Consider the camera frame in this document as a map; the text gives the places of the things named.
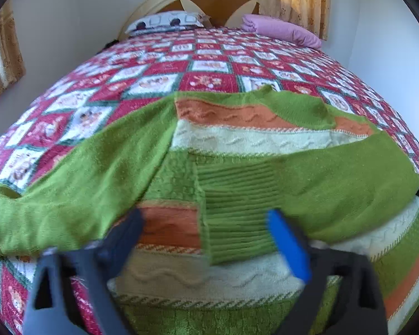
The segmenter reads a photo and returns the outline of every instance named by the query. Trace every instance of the knitted sweater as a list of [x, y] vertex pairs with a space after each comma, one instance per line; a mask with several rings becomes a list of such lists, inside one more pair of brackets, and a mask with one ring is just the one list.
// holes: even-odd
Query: knitted sweater
[[[275, 289], [268, 279], [268, 287], [255, 284], [258, 276], [282, 266], [265, 223], [266, 211], [278, 207], [310, 238], [345, 250], [364, 246], [389, 299], [390, 318], [419, 278], [419, 200], [413, 199], [418, 187], [409, 159], [386, 132], [319, 98], [271, 87], [237, 95], [180, 92], [84, 141], [23, 195], [0, 184], [0, 256], [32, 255], [51, 246], [76, 249], [105, 236], [117, 218], [138, 205], [146, 227], [134, 266], [144, 268], [149, 278], [162, 276], [163, 271], [153, 268], [170, 261], [173, 277], [181, 278], [165, 287], [143, 287], [148, 280], [137, 272], [130, 282], [140, 284], [133, 290], [122, 277], [121, 293], [131, 294], [126, 305], [132, 309], [137, 304], [133, 319], [138, 329], [168, 333], [185, 326], [185, 317], [186, 327], [197, 321], [192, 326], [210, 329], [207, 333], [228, 333], [227, 328], [235, 329], [233, 334], [259, 328], [267, 333], [283, 319], [300, 289], [298, 283], [289, 284], [283, 268], [283, 284], [272, 276]], [[145, 258], [153, 250], [191, 257]], [[223, 271], [222, 277], [231, 289], [254, 283], [253, 298], [248, 291], [218, 297], [225, 285], [211, 287], [217, 274], [194, 278], [196, 282], [186, 279], [191, 264], [181, 261], [195, 255], [203, 267], [208, 259], [212, 264], [248, 259], [208, 267], [206, 273], [237, 268]], [[240, 273], [250, 274], [248, 268], [253, 277], [235, 285]], [[335, 292], [329, 288], [327, 303]], [[149, 294], [147, 301], [141, 296], [146, 291], [158, 293]], [[153, 298], [153, 308], [161, 308], [162, 315], [144, 309]], [[166, 302], [159, 305], [159, 298]], [[228, 312], [222, 311], [225, 306]], [[241, 312], [235, 315], [233, 306]], [[323, 311], [326, 318], [328, 310]], [[258, 316], [267, 321], [259, 324]], [[149, 325], [159, 318], [157, 327]]]

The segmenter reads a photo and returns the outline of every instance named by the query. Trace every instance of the ribbed knit panel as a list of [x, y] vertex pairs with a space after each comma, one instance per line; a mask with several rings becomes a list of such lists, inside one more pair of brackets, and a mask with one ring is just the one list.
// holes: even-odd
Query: ribbed knit panel
[[212, 263], [275, 250], [265, 222], [279, 203], [274, 174], [267, 162], [197, 166], [202, 243]]

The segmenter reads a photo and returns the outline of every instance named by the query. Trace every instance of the bedspread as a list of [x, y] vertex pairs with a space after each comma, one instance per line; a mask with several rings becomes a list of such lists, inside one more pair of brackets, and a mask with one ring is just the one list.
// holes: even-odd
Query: bedspread
[[[321, 97], [387, 131], [419, 173], [419, 142], [371, 87], [322, 52], [233, 29], [142, 35], [94, 56], [37, 98], [0, 137], [0, 182], [18, 192], [104, 126], [173, 91], [244, 92], [269, 84]], [[0, 318], [21, 334], [35, 260], [0, 261]], [[80, 279], [75, 296], [99, 329]]]

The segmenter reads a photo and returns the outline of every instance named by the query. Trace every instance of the green sweater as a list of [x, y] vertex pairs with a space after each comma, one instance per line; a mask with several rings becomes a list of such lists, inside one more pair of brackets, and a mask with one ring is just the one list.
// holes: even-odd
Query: green sweater
[[418, 187], [386, 132], [319, 98], [180, 92], [87, 139], [23, 195], [0, 184], [0, 256], [77, 249], [163, 200], [197, 205], [215, 264], [275, 251], [269, 208], [336, 243], [389, 221]]

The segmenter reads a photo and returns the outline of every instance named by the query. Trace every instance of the folded pink cloth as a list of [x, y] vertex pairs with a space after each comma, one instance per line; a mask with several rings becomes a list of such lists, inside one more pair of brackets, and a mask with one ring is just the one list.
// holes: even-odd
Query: folded pink cloth
[[280, 19], [264, 15], [244, 15], [241, 28], [248, 32], [265, 35], [266, 37], [280, 39], [320, 50], [321, 40], [305, 28]]

